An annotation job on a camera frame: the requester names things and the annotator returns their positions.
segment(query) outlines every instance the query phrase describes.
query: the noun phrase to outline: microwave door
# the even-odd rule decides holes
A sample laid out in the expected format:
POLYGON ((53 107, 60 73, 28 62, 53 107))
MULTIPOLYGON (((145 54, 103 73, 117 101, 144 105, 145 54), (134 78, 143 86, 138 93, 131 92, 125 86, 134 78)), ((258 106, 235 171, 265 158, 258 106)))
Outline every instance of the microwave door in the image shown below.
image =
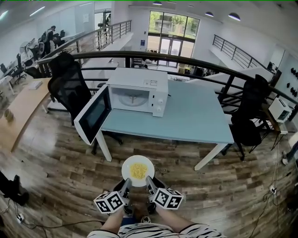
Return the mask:
POLYGON ((108 86, 104 85, 74 120, 77 132, 88 145, 93 143, 111 110, 108 86))

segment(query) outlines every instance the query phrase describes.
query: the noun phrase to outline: railing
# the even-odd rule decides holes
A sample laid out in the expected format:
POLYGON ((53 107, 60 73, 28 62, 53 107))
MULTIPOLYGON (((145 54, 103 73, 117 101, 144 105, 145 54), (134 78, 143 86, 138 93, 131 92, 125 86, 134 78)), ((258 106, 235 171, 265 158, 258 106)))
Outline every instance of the railing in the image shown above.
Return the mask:
POLYGON ((239 47, 232 44, 231 42, 219 37, 218 35, 214 35, 214 40, 212 45, 214 45, 215 47, 220 49, 220 51, 228 55, 233 61, 239 64, 243 69, 262 67, 265 70, 268 70, 264 65, 262 65, 259 61, 257 61, 248 53, 246 53, 244 50, 240 49, 239 47))
MULTIPOLYGON (((87 34, 81 35, 73 40, 65 42, 63 45, 59 46, 48 55, 41 59, 53 59, 60 52, 66 51, 70 54, 76 54, 79 52, 95 52, 104 49, 109 44, 112 44, 115 40, 121 38, 123 35, 126 35, 131 30, 131 20, 120 22, 111 26, 102 27, 100 29, 94 30, 87 34)), ((86 60, 79 59, 79 63, 83 65, 86 63, 86 60)), ((40 71, 48 72, 49 68, 47 65, 39 63, 41 66, 40 71)))
MULTIPOLYGON (((177 73, 177 72, 167 72, 169 75, 176 75, 176 76, 183 76, 183 77, 189 77, 191 79, 200 79, 203 81, 207 82, 212 82, 215 84, 220 84, 223 85, 223 88, 220 92, 216 92, 218 94, 218 100, 221 103, 222 107, 224 106, 232 106, 235 107, 236 109, 239 107, 237 104, 232 104, 229 103, 229 99, 227 98, 232 98, 232 99, 240 99, 241 100, 241 91, 243 90, 243 87, 237 86, 233 84, 234 78, 239 78, 243 79, 245 81, 247 80, 254 80, 254 78, 245 75, 243 73, 221 67, 218 65, 211 64, 209 62, 201 61, 201 60, 196 60, 196 59, 191 59, 191 58, 186 58, 186 57, 181 57, 181 56, 175 56, 175 55, 168 55, 168 54, 160 54, 160 53, 148 53, 148 52, 139 52, 139 51, 97 51, 97 52, 86 52, 86 53, 75 53, 73 54, 73 57, 76 60, 81 60, 81 59, 92 59, 92 58, 125 58, 125 67, 129 68, 131 66, 131 59, 132 58, 141 58, 141 59, 150 59, 150 60, 164 60, 164 61, 170 61, 170 62, 177 62, 177 63, 182 63, 182 64, 187 64, 190 66, 197 66, 197 67, 202 67, 202 68, 207 68, 211 69, 214 71, 218 71, 221 73, 225 73, 229 75, 229 79, 227 82, 222 82, 214 79, 209 79, 209 78, 204 78, 200 77, 197 75, 193 74, 183 74, 183 73, 177 73), (238 93, 228 93, 230 88, 236 88, 239 89, 238 93)), ((39 61, 40 66, 47 65, 51 59, 42 59, 39 61)), ((82 70, 115 70, 116 67, 92 67, 92 68, 82 68, 82 70)), ((50 72, 43 72, 44 77, 51 77, 50 72)), ((298 105, 298 102, 284 94, 283 92, 279 91, 278 89, 269 86, 270 92, 274 92, 277 94, 277 97, 283 97, 290 102, 294 103, 295 105, 298 105)), ((269 96, 266 97, 267 100, 274 100, 273 98, 270 98, 269 96)), ((225 111, 225 114, 232 114, 235 110, 231 111, 225 111)), ((256 118, 266 118, 266 115, 264 112, 260 112, 261 116, 257 116, 256 118)))

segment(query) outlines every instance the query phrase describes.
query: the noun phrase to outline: yellow noodles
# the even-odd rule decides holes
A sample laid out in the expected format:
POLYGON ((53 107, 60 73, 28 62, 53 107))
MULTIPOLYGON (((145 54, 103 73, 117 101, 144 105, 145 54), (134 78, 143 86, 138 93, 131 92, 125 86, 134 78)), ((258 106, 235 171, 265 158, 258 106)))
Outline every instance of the yellow noodles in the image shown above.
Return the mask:
POLYGON ((143 179, 147 172, 147 166, 142 163, 133 163, 130 166, 130 175, 137 179, 143 179))

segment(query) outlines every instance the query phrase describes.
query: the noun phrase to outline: ceiling light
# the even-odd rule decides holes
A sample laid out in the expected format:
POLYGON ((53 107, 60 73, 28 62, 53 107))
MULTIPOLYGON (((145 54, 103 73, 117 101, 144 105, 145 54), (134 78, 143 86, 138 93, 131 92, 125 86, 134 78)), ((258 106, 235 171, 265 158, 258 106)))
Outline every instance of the ceiling light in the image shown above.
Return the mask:
POLYGON ((214 17, 212 12, 206 12, 205 15, 210 16, 210 17, 214 17))
POLYGON ((38 13, 39 11, 41 11, 42 9, 44 9, 45 7, 41 7, 40 9, 36 10, 34 13, 30 14, 29 17, 33 16, 34 14, 38 13))
POLYGON ((91 3, 92 3, 92 2, 90 2, 90 3, 85 3, 85 4, 83 4, 83 5, 80 5, 80 7, 81 7, 81 6, 84 6, 84 5, 88 5, 88 4, 91 4, 91 3))
POLYGON ((2 20, 2 19, 4 18, 4 16, 6 15, 7 12, 8 12, 8 11, 6 11, 6 12, 4 12, 4 13, 2 13, 2 14, 0 15, 0 20, 2 20))
POLYGON ((240 21, 240 17, 239 17, 239 15, 237 13, 230 13, 229 14, 229 17, 231 17, 234 20, 240 21))
POLYGON ((152 3, 153 5, 162 5, 162 2, 161 1, 154 1, 153 3, 152 3))

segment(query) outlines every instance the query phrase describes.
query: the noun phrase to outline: striped shirt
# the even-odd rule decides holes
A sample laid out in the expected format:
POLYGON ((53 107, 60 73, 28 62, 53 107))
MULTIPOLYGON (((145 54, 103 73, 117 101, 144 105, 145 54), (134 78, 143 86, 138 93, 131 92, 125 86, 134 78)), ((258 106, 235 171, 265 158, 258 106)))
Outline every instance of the striped shirt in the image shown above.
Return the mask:
POLYGON ((185 227, 179 233, 166 225, 154 223, 136 223, 120 227, 118 234, 105 230, 95 230, 87 238, 226 238, 217 230, 208 225, 192 224, 185 227))

